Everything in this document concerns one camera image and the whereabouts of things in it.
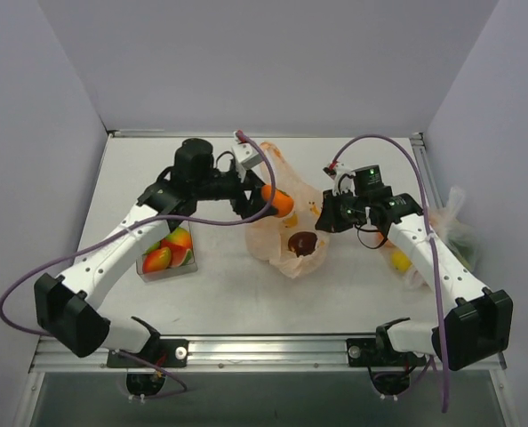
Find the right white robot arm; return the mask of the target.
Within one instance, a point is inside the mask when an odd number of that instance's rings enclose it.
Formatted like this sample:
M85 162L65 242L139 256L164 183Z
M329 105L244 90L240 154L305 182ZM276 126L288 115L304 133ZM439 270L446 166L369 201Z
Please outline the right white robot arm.
M427 225L422 207L383 183L378 165L350 170L339 162L324 168L333 187L323 193L316 229L341 233L367 227L400 250L441 303L437 322L399 318L376 329L376 358L393 364L405 353L439 358L461 370L507 349L513 301L492 291L459 261Z

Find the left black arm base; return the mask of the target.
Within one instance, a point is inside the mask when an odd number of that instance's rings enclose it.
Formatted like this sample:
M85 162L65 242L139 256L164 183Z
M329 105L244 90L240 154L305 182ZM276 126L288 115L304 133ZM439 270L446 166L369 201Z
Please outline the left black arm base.
M152 350L133 354L110 350L106 366L125 369L123 390L130 400L165 399L188 391L188 386L170 369L187 366L189 340L161 338Z

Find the orange plastic shopping bag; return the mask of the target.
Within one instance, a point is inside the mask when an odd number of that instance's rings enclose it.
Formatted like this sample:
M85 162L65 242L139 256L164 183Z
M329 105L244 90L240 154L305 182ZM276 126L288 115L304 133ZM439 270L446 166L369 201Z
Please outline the orange plastic shopping bag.
M274 168L276 188L294 200L294 208L284 218L269 216L245 226L245 243L250 255L268 262L288 278L301 278L317 270L327 255L330 237L315 229L322 208L322 192L306 183L271 142L260 148ZM317 235L316 250L311 255L297 257L288 249L288 239L299 231Z

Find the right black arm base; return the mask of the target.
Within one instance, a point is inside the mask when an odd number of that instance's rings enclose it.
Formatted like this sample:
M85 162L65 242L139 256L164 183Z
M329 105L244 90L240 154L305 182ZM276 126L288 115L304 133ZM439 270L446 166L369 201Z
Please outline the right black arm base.
M383 350L374 336L346 340L349 367L364 367L374 390L383 400L398 401L411 387L418 368L425 371L428 360L413 353Z

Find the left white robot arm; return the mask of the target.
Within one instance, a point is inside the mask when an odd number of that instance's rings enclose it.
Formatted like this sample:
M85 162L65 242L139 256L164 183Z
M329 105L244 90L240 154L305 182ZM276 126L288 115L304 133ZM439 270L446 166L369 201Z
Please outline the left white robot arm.
M150 247L182 222L193 222L200 201L227 200L237 224L276 214L263 197L263 180L253 171L269 165L262 149L243 133L227 171L215 165L210 142L184 140L166 167L137 198L128 214L101 242L78 254L77 261L53 277L44 273L34 284L38 325L79 358L99 348L124 350L140 366L159 355L159 333L140 318L107 318L99 308L114 284Z

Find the dark red fake fruit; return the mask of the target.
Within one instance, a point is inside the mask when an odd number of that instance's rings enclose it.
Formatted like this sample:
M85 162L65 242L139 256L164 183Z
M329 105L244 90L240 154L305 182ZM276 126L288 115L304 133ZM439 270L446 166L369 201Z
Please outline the dark red fake fruit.
M317 235L311 231L299 231L288 239L288 249L297 257L311 255L316 250Z

